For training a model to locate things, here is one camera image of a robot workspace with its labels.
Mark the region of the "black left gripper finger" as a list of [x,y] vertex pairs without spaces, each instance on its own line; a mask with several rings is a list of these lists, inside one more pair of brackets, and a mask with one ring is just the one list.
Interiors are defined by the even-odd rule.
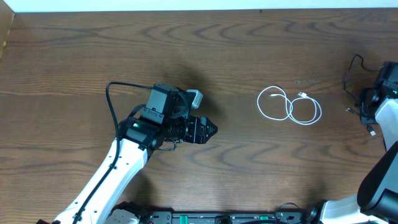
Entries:
[[205,142],[207,142],[211,137],[213,137],[218,132],[217,128],[207,128],[205,133]]
[[215,125],[209,118],[206,118],[206,127],[209,130],[217,130],[218,129],[217,125]]

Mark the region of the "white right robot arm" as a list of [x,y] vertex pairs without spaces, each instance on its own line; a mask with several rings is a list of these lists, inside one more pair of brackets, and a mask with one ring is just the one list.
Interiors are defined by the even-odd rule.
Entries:
[[374,115],[385,153],[361,182],[357,194],[327,200],[312,223],[397,223],[397,91],[390,90]]

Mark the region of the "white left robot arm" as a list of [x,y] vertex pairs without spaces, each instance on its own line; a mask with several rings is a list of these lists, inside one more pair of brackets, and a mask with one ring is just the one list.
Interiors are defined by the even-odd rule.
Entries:
[[128,117],[108,155],[77,198],[53,223],[105,223],[132,178],[163,142],[204,144],[218,132],[207,117],[166,119],[162,124],[143,117]]

